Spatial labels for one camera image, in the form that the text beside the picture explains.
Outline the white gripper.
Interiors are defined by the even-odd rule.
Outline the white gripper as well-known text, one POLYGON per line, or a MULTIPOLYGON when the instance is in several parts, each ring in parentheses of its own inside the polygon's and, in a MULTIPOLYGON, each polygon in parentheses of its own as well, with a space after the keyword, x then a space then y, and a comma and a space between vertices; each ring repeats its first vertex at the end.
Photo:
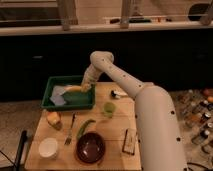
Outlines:
POLYGON ((100 77, 100 71, 95 68, 92 64, 89 65, 89 67, 84 72, 82 85, 81 85, 81 91, 82 92, 88 92, 91 89, 90 84, 95 84, 100 77))

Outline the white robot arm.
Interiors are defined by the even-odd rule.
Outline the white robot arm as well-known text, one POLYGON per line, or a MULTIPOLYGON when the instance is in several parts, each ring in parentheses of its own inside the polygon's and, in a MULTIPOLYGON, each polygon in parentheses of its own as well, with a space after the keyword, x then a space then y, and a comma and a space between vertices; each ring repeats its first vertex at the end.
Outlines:
POLYGON ((113 62, 111 52, 92 52, 82 85, 95 84, 105 73, 134 100, 143 171, 188 171, 178 119, 169 93, 154 83, 140 81, 113 62))

